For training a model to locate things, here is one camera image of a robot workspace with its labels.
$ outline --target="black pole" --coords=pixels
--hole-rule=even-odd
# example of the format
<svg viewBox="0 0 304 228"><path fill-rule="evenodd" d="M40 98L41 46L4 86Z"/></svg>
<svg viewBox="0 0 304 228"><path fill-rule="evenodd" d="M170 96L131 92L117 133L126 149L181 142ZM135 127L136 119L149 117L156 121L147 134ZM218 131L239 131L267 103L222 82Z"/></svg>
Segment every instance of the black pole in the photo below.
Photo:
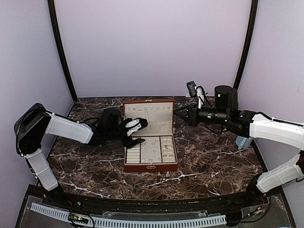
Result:
<svg viewBox="0 0 304 228"><path fill-rule="evenodd" d="M244 72L249 48L250 48L250 43L252 39L252 34L253 34L253 28L255 26L255 21L256 21L256 15L257 15L257 3L258 0L252 0L251 2L251 9L250 9L250 15L249 15L249 22L248 22L248 27L247 27L247 33L246 33L246 38L245 38L245 43L243 47L243 52L242 52L242 57L238 66L237 70L237 76L234 81L233 88L238 89L239 84L241 83L242 75Z"/></svg>
<svg viewBox="0 0 304 228"><path fill-rule="evenodd" d="M77 94L76 94L76 91L75 91L75 88L73 85L70 71L67 66L67 61L66 61L67 59L66 59L66 56L65 56L65 53L63 50L63 46L62 46L54 0L48 0L48 10L49 10L49 15L51 17L53 33L54 33L54 37L55 37L55 42L56 42L61 66L62 66L63 72L65 74L65 77L66 77L67 86L68 86L71 96L75 102L78 98L77 98Z"/></svg>

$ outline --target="white slotted strip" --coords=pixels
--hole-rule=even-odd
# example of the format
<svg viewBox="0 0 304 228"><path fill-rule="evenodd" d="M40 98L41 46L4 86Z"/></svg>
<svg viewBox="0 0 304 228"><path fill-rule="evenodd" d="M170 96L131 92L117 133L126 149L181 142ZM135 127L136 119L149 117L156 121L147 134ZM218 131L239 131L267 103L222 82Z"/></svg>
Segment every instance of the white slotted strip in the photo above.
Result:
<svg viewBox="0 0 304 228"><path fill-rule="evenodd" d="M50 208L45 205L32 203L32 211L46 215L48 217L68 222L68 211ZM83 216L89 220L87 227L92 227L93 223L88 216ZM204 228L226 224L226 216L214 216L210 218L196 218L177 221L127 221L108 218L93 217L96 228Z"/></svg>

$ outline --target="dark marble surface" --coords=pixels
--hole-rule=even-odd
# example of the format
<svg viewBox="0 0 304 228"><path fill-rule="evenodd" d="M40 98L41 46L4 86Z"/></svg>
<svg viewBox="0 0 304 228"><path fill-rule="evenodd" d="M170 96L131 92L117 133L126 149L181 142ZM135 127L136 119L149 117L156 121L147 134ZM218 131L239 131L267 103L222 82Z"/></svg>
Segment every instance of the dark marble surface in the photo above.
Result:
<svg viewBox="0 0 304 228"><path fill-rule="evenodd" d="M122 110L122 101L131 99L147 98L79 99L69 118L82 121L98 117L110 106ZM176 107L192 101L174 99ZM90 147L58 137L48 162L66 192L125 200L180 200L236 193L244 191L251 178L262 172L254 150L238 150L234 134L224 131L217 136L203 124L189 127L179 118L175 122L176 172L125 173L121 141Z"/></svg>

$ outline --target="gold latch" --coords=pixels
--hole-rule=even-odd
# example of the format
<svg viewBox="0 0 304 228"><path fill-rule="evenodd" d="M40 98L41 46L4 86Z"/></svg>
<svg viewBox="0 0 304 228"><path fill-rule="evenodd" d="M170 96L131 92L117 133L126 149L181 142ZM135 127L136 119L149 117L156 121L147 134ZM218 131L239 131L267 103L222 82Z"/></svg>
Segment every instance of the gold latch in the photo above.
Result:
<svg viewBox="0 0 304 228"><path fill-rule="evenodd" d="M148 170L154 170L154 169L156 169L156 166L155 165L149 165L149 166L147 166L147 169Z"/></svg>

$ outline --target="brown leather box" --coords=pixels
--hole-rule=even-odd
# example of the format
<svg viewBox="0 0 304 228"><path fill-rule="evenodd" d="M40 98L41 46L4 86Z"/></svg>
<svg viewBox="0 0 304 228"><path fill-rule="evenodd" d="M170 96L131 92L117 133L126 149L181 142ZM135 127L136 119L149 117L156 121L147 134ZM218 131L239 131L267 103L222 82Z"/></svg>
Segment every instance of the brown leather box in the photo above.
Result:
<svg viewBox="0 0 304 228"><path fill-rule="evenodd" d="M148 126L132 134L145 141L131 149L125 148L125 172L176 171L178 160L173 138L174 100L140 100L123 102L125 118L145 118Z"/></svg>

